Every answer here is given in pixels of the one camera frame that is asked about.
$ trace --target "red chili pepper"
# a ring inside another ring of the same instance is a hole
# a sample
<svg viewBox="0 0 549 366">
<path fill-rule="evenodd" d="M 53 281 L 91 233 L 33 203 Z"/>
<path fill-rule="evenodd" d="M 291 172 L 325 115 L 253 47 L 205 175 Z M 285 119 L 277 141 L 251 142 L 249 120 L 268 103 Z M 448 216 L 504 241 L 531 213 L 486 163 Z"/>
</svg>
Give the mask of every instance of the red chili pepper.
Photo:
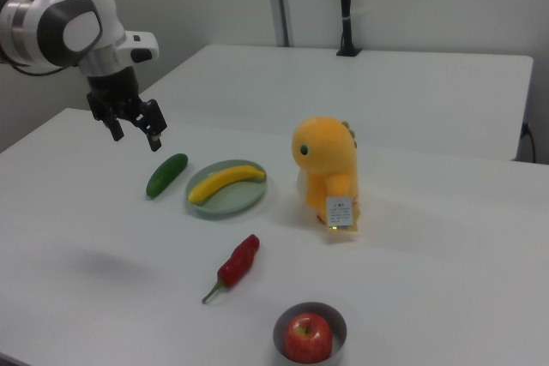
<svg viewBox="0 0 549 366">
<path fill-rule="evenodd" d="M 202 300 L 206 301 L 222 287 L 233 287 L 250 270 L 254 256 L 259 249 L 259 239 L 256 235 L 249 235 L 232 252 L 231 257 L 217 271 L 217 283 L 211 292 Z"/>
</svg>

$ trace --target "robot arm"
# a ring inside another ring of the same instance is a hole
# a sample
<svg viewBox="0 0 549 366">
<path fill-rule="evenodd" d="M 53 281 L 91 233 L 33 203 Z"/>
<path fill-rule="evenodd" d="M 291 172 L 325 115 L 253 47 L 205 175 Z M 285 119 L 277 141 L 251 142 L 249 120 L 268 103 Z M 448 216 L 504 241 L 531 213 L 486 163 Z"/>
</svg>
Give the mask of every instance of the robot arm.
<svg viewBox="0 0 549 366">
<path fill-rule="evenodd" d="M 115 141 L 124 136 L 118 119 L 130 121 L 154 151 L 166 121 L 156 101 L 139 98 L 133 66 L 158 55 L 151 33 L 124 30 L 114 0 L 0 0 L 0 63 L 78 66 L 95 119 Z"/>
</svg>

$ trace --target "pepper stem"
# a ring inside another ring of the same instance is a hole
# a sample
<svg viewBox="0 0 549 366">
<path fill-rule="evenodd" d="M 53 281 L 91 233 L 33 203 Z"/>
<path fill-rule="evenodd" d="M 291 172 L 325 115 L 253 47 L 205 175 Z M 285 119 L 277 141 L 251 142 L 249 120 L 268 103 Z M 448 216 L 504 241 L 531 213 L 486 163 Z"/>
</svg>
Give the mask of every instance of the pepper stem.
<svg viewBox="0 0 549 366">
<path fill-rule="evenodd" d="M 206 295 L 206 297 L 202 300 L 202 303 L 206 303 L 206 301 L 208 299 L 210 299 L 210 297 L 216 293 L 219 289 L 221 289 L 222 287 L 225 287 L 225 283 L 223 282 L 223 280 L 221 279 L 217 279 L 217 282 L 215 283 L 214 287 L 212 288 L 212 290 L 209 292 L 208 295 Z"/>
</svg>

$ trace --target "cucumber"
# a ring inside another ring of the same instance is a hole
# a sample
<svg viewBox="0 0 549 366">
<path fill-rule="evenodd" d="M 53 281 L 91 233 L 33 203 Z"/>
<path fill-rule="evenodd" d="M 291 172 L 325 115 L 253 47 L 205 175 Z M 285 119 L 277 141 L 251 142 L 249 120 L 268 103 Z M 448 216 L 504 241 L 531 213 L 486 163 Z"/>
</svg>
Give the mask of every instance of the cucumber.
<svg viewBox="0 0 549 366">
<path fill-rule="evenodd" d="M 184 153 L 171 156 L 166 162 L 158 166 L 147 184 L 147 196 L 154 199 L 167 188 L 171 182 L 187 167 L 189 158 Z"/>
</svg>

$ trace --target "metal bowl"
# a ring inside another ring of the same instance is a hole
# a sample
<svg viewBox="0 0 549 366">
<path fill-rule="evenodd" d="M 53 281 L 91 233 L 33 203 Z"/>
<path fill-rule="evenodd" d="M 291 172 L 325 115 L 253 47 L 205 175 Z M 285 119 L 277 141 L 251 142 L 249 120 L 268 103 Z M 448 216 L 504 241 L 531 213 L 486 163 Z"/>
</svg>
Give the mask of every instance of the metal bowl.
<svg viewBox="0 0 549 366">
<path fill-rule="evenodd" d="M 297 363 L 288 359 L 284 352 L 284 334 L 291 319 L 301 313 L 314 313 L 323 317 L 332 329 L 332 353 L 330 357 L 319 363 L 312 363 L 316 366 L 336 366 L 343 356 L 343 345 L 347 339 L 347 324 L 340 312 L 324 303 L 306 302 L 296 304 L 284 312 L 274 325 L 273 341 L 278 351 L 277 365 L 296 366 L 303 363 Z"/>
</svg>

